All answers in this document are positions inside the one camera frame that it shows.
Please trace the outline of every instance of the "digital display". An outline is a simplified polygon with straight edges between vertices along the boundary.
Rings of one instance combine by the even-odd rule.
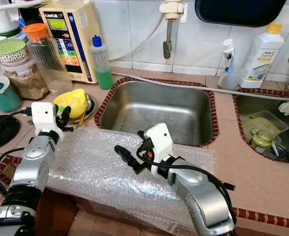
[[[47,19],[51,30],[67,31],[64,19]]]

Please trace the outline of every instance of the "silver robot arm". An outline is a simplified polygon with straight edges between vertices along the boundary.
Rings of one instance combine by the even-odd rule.
[[[144,140],[137,151],[137,157],[144,161],[142,164],[124,147],[115,146],[115,151],[133,167],[135,173],[148,169],[155,177],[167,179],[168,184],[186,204],[198,235],[235,235],[235,220],[231,215],[234,212],[231,212],[229,196],[224,197],[228,193],[218,187],[222,183],[210,173],[174,156],[173,142],[166,124],[157,124],[146,132],[139,131],[138,135]]]
[[[24,149],[8,193],[0,207],[0,236],[33,236],[37,204],[47,184],[49,169],[55,161],[54,151],[63,138],[71,108],[57,118],[53,103],[32,103],[36,131]]]

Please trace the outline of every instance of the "patterned bowl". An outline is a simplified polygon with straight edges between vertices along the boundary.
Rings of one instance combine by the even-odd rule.
[[[0,62],[5,65],[16,66],[29,58],[26,44],[20,39],[4,39],[0,41]]]

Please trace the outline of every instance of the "bubble wrap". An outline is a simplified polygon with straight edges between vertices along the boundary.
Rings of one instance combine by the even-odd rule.
[[[114,207],[177,236],[197,235],[185,204],[167,180],[144,170],[138,176],[114,151],[127,148],[133,156],[142,140],[129,133],[81,127],[65,133],[50,169],[48,187]],[[214,152],[173,146],[174,154],[213,173]]]

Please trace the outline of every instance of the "tiled countertop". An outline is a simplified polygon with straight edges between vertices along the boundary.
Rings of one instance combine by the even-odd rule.
[[[217,88],[217,77],[214,76],[173,74],[124,68],[113,68],[113,71],[145,78],[197,82],[208,87]],[[121,78],[121,76],[114,76],[115,81]],[[97,101],[97,108],[108,93],[107,90],[100,90],[98,85],[79,82],[73,84],[75,89],[83,88],[86,93],[92,95]],[[283,88],[283,84],[264,82],[262,87],[264,89],[280,90]],[[47,95],[42,101],[52,101],[53,99],[54,96]],[[281,217],[289,219],[289,164],[263,158],[242,140],[232,95],[216,92],[215,103],[220,134],[212,144],[205,148],[216,151],[216,176],[223,181],[236,185],[236,189],[230,195],[233,206],[239,208],[238,215],[242,218],[288,226],[289,221]],[[30,104],[30,101],[23,101],[22,106],[29,106]],[[21,123],[21,130],[14,140],[0,147],[0,153],[13,148],[24,147],[29,139],[34,136],[33,126],[27,124],[27,120],[30,118],[21,115],[16,115],[16,118]],[[94,116],[87,119],[83,125],[96,127]],[[258,215],[254,212],[269,215]]]

